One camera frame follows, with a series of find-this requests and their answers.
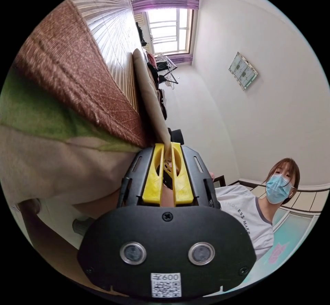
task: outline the white t-shirt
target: white t-shirt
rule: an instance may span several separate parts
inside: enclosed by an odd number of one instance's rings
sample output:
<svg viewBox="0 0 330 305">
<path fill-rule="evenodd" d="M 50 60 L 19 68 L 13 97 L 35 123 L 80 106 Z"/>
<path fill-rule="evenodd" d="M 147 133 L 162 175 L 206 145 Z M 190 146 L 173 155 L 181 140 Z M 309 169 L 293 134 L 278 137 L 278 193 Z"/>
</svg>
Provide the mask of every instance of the white t-shirt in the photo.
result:
<svg viewBox="0 0 330 305">
<path fill-rule="evenodd" d="M 274 244 L 273 225 L 262 214 L 258 198 L 242 185 L 216 188 L 221 210 L 235 217 L 250 235 L 257 260 Z"/>
</svg>

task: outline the window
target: window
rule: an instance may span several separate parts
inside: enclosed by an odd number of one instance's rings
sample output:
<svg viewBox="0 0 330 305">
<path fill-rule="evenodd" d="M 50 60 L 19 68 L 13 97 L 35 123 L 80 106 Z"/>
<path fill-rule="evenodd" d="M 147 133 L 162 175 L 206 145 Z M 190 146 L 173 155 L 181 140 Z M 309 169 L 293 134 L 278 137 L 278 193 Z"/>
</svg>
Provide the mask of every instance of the window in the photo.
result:
<svg viewBox="0 0 330 305">
<path fill-rule="evenodd" d="M 152 9 L 147 19 L 155 54 L 189 53 L 192 10 Z"/>
</svg>

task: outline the brown hair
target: brown hair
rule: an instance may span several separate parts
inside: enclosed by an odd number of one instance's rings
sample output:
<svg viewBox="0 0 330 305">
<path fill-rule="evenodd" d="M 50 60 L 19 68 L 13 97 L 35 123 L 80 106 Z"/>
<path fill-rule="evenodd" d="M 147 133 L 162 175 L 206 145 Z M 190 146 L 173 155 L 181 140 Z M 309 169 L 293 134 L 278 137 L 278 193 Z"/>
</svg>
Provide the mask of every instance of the brown hair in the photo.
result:
<svg viewBox="0 0 330 305">
<path fill-rule="evenodd" d="M 299 167 L 298 167 L 297 163 L 292 158 L 284 158 L 284 159 L 280 160 L 279 162 L 277 162 L 272 167 L 272 169 L 269 171 L 267 179 L 264 181 L 264 183 L 267 182 L 271 178 L 271 176 L 275 173 L 275 171 L 279 167 L 282 167 L 285 163 L 289 163 L 289 174 L 290 174 L 289 182 L 291 182 L 291 180 L 294 176 L 296 177 L 295 183 L 292 186 L 295 188 L 295 191 L 297 191 L 298 186 L 299 186 L 299 182 L 300 182 L 300 171 L 299 171 Z M 289 201 L 290 201 L 290 198 L 287 198 L 283 201 L 282 204 L 285 204 Z"/>
</svg>

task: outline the qr code sticker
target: qr code sticker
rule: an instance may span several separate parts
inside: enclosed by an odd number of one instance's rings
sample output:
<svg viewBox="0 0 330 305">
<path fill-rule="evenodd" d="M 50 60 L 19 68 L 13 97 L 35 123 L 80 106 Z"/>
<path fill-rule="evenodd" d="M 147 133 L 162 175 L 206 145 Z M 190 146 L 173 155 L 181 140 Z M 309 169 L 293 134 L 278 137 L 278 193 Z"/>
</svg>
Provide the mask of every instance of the qr code sticker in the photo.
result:
<svg viewBox="0 0 330 305">
<path fill-rule="evenodd" d="M 180 273 L 151 273 L 152 297 L 181 297 Z"/>
</svg>

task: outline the face mask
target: face mask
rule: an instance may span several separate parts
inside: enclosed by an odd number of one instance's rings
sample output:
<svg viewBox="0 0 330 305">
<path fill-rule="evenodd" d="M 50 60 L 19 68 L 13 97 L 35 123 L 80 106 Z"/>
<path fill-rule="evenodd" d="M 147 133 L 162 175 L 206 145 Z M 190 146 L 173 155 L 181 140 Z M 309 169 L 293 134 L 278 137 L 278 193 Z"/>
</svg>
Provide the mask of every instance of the face mask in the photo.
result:
<svg viewBox="0 0 330 305">
<path fill-rule="evenodd" d="M 268 202 L 278 204 L 289 197 L 292 184 L 281 174 L 274 174 L 266 183 L 266 195 Z"/>
</svg>

